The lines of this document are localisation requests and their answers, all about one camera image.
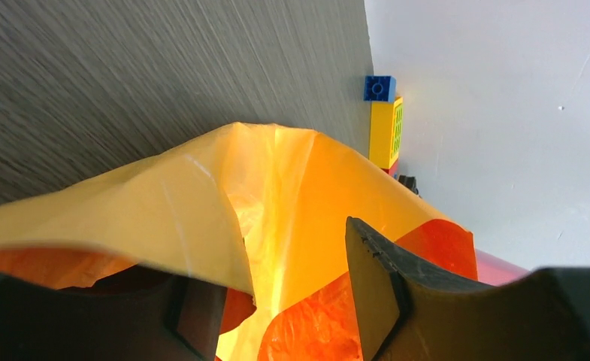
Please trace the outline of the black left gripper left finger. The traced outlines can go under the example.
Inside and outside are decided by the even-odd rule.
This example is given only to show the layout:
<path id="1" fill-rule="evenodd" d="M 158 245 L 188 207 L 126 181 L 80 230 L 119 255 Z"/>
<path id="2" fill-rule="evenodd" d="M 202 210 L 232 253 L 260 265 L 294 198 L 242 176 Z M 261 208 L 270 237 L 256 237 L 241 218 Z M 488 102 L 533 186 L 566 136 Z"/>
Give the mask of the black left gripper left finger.
<path id="1" fill-rule="evenodd" d="M 212 360 L 225 300 L 142 266 L 62 290 L 0 273 L 0 360 Z"/>

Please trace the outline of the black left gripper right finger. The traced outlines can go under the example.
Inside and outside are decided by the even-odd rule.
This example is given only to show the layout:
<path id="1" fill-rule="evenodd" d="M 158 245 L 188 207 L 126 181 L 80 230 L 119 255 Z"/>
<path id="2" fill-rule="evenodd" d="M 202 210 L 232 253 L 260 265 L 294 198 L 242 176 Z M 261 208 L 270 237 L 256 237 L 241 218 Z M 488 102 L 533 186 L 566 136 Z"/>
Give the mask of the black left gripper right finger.
<path id="1" fill-rule="evenodd" d="M 495 287 L 358 218 L 345 241 L 366 360 L 590 360 L 590 268 L 540 268 Z"/>

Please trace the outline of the orange yellow wrapping paper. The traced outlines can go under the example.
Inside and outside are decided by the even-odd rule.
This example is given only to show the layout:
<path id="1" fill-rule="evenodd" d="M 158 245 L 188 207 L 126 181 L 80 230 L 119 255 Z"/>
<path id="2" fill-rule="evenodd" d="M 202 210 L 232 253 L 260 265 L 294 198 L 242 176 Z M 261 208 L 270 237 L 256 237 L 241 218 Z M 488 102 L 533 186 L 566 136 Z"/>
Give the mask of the orange yellow wrapping paper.
<path id="1" fill-rule="evenodd" d="M 141 262 L 228 289 L 222 359 L 360 360 L 348 217 L 477 277 L 472 234 L 361 154 L 246 123 L 0 205 L 0 272 L 63 289 Z"/>

